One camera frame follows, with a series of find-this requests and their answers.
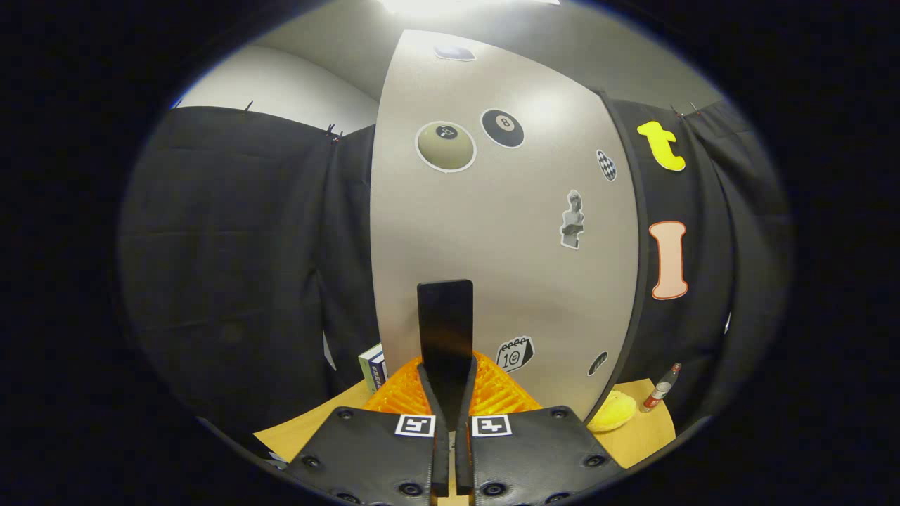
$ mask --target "checkered sticker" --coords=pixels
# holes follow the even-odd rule
[[[398,436],[413,438],[433,438],[435,436],[435,415],[400,415],[397,429]]]
[[[473,438],[494,438],[512,436],[508,415],[485,415],[472,417]]]
[[[603,176],[607,178],[607,181],[615,181],[616,162],[614,162],[612,158],[608,157],[606,153],[599,149],[597,150],[597,162],[600,164],[600,170],[603,171]]]

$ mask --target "eight ball sticker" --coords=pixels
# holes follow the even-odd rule
[[[504,148],[518,148],[525,142],[522,125],[505,111],[488,109],[481,115],[481,127],[491,140]]]
[[[616,162],[599,149],[597,150],[597,163],[600,164],[600,170],[603,172],[603,176],[606,177],[607,181],[612,183],[616,180]]]

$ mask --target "letter t sticker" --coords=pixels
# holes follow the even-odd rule
[[[646,122],[637,127],[637,132],[650,142],[650,151],[663,168],[680,171],[685,167],[684,158],[676,157],[669,146],[670,142],[675,142],[674,133],[663,130],[658,122]]]

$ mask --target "black sticker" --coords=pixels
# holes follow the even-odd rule
[[[599,149],[597,150],[597,163],[600,164],[600,170],[603,171],[603,176],[609,182],[616,180],[616,162]]]
[[[435,128],[435,133],[441,139],[456,139],[456,136],[459,135],[459,132],[450,125],[438,125]]]
[[[512,114],[489,109],[481,115],[481,127],[494,142],[504,148],[518,148],[525,140],[522,125]]]
[[[590,369],[588,370],[588,376],[593,376],[594,373],[597,372],[597,369],[603,365],[604,362],[607,361],[608,353],[604,351],[594,360],[594,363],[590,365]]]

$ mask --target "yellow sponge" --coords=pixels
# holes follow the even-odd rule
[[[613,390],[588,424],[588,430],[603,432],[617,429],[631,420],[636,412],[637,402],[634,399],[618,390]]]

